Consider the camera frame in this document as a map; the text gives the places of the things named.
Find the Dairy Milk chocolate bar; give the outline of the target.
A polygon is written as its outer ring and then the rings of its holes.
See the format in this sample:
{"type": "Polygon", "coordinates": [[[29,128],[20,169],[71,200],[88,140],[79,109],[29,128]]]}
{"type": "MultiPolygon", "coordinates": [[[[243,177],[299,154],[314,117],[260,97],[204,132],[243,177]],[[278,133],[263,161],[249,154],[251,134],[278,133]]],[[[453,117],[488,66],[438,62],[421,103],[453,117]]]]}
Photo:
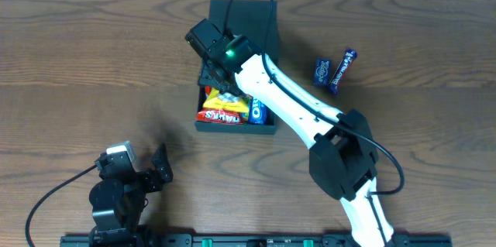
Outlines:
{"type": "Polygon", "coordinates": [[[338,67],[336,68],[335,73],[333,74],[329,84],[328,90],[332,94],[338,93],[339,83],[343,79],[346,74],[346,70],[353,63],[353,61],[357,58],[357,52],[351,48],[346,49],[343,58],[339,62],[338,67]]]}

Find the blue Eclipse mints box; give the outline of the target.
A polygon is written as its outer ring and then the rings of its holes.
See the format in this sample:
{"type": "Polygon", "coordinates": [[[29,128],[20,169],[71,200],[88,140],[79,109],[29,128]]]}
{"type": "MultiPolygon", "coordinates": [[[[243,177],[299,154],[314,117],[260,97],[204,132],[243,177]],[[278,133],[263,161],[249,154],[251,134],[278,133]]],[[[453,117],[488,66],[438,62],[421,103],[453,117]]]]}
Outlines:
{"type": "Polygon", "coordinates": [[[329,83],[330,69],[332,61],[330,59],[318,57],[315,63],[315,70],[312,84],[316,87],[325,87],[329,83]]]}

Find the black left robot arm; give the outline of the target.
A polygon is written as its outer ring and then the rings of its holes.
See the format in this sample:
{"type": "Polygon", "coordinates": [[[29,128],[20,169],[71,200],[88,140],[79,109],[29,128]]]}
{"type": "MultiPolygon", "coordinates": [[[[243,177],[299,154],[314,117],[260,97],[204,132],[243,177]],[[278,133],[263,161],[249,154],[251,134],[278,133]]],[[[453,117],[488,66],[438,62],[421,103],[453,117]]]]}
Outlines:
{"type": "Polygon", "coordinates": [[[161,191],[174,174],[162,143],[152,155],[152,167],[137,172],[136,154],[129,141],[107,148],[95,161],[102,179],[90,191],[89,201],[95,227],[90,246],[160,246],[160,237],[140,224],[148,194],[161,191]]]}

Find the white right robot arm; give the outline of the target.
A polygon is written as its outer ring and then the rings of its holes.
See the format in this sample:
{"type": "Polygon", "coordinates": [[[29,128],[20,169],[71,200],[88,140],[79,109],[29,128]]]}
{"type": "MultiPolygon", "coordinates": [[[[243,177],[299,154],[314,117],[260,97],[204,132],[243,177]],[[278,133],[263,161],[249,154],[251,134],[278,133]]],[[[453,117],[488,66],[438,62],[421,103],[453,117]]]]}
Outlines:
{"type": "Polygon", "coordinates": [[[338,200],[360,246],[386,246],[394,229],[377,191],[378,145],[358,111],[341,112],[309,94],[282,73],[249,38],[220,31],[208,19],[185,36],[208,70],[211,85],[248,94],[289,125],[309,150],[309,173],[338,200]]]}

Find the dark green box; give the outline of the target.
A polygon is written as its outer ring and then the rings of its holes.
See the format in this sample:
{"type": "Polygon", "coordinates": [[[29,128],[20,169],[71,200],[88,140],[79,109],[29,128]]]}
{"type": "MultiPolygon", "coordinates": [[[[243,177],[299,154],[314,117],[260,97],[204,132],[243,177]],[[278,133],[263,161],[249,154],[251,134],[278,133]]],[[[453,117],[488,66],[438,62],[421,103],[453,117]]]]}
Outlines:
{"type": "MultiPolygon", "coordinates": [[[[208,19],[220,29],[223,29],[228,0],[210,0],[208,19]]],[[[235,34],[247,36],[256,45],[261,46],[267,17],[270,9],[268,1],[261,0],[235,0],[229,12],[228,27],[235,34]]],[[[277,64],[279,58],[279,35],[277,30],[277,14],[271,19],[266,52],[272,62],[277,64]]],[[[231,125],[214,122],[195,122],[199,132],[223,132],[235,134],[273,135],[277,130],[278,117],[272,112],[267,112],[267,119],[263,125],[241,124],[231,125]]]]}

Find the yellow nuts bag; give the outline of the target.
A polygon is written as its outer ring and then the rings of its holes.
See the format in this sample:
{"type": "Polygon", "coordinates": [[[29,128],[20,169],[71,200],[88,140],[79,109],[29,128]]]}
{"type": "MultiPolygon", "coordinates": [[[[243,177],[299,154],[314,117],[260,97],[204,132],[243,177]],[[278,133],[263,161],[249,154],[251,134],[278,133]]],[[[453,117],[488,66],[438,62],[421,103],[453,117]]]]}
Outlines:
{"type": "Polygon", "coordinates": [[[228,92],[221,93],[212,87],[205,87],[206,99],[203,108],[236,112],[243,121],[246,121],[250,112],[251,98],[247,96],[234,96],[228,92]]]}

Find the blue Oreo cookie pack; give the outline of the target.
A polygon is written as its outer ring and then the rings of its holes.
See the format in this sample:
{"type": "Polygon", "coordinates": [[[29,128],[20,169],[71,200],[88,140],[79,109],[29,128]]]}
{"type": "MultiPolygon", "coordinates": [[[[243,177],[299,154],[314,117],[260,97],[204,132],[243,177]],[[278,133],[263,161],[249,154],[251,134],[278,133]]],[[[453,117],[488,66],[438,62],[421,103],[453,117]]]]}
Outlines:
{"type": "Polygon", "coordinates": [[[252,98],[247,122],[251,125],[264,125],[267,120],[267,113],[267,106],[259,99],[252,98]]]}

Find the red Hacks candy bag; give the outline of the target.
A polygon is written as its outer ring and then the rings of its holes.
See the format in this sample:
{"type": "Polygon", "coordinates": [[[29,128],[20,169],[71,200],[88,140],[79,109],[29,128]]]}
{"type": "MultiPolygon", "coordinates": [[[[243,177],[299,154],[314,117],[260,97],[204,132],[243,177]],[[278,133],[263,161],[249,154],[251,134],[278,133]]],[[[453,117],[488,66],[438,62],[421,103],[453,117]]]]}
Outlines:
{"type": "Polygon", "coordinates": [[[243,124],[243,120],[236,112],[203,108],[197,112],[196,120],[199,122],[221,123],[229,125],[243,124]]]}

